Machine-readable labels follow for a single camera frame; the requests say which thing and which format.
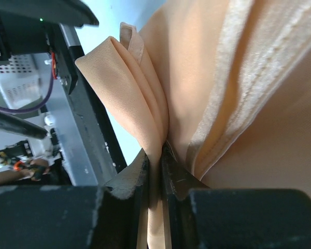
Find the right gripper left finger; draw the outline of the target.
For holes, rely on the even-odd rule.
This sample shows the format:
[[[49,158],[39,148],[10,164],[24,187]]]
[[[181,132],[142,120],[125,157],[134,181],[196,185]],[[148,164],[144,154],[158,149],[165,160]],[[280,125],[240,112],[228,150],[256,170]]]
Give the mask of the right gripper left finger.
[[[103,186],[0,186],[0,248],[146,248],[149,160]]]

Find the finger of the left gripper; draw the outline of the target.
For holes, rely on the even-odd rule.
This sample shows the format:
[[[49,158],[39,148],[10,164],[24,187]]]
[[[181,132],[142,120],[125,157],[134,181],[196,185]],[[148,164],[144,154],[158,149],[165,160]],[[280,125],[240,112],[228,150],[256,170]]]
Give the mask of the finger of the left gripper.
[[[29,121],[0,112],[0,131],[24,135],[35,139],[44,139],[47,130]]]

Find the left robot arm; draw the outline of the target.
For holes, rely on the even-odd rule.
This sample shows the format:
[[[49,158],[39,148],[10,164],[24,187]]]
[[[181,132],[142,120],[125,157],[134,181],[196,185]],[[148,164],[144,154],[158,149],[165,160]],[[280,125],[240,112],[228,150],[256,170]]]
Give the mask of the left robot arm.
[[[98,24],[82,1],[0,1],[0,92],[7,104],[0,107],[1,131],[35,139],[47,136],[44,128],[19,115],[42,108],[56,79],[67,79],[67,93],[86,83],[75,65],[83,51],[72,33],[76,27]],[[40,73],[31,59],[41,53],[50,57],[45,96],[41,96]]]

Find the orange cloth napkin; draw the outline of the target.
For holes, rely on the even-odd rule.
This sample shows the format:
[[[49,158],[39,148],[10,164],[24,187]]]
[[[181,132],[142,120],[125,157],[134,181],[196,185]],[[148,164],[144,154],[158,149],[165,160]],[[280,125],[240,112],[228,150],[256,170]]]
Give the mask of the orange cloth napkin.
[[[167,1],[76,65],[150,160],[150,248],[165,143],[209,187],[311,197],[311,1]]]

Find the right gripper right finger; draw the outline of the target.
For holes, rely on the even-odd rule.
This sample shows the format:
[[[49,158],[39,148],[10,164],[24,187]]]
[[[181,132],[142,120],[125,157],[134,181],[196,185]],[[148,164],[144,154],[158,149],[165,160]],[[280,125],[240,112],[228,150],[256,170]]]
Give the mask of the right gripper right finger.
[[[294,189],[211,189],[164,145],[166,248],[311,248],[311,199]]]

